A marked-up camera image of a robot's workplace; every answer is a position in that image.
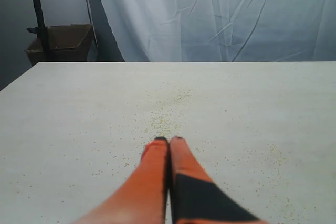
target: gray wall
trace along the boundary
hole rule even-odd
[[[41,0],[47,26],[90,23],[85,0]],[[35,27],[32,0],[0,0],[0,90],[31,65],[24,52],[35,38],[26,31]]]

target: black pole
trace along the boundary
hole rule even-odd
[[[34,8],[36,13],[36,19],[38,27],[36,28],[28,28],[30,33],[37,34],[37,38],[41,40],[42,49],[46,56],[47,61],[51,61],[51,50],[49,44],[49,35],[48,35],[48,28],[45,25],[43,11],[41,7],[41,0],[33,0]]]

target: white curtain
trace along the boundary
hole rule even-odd
[[[336,0],[102,0],[125,61],[336,60]]]

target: table surface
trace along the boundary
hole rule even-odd
[[[336,62],[39,63],[0,92],[1,223],[72,222],[159,135],[271,223],[336,223],[335,122]]]

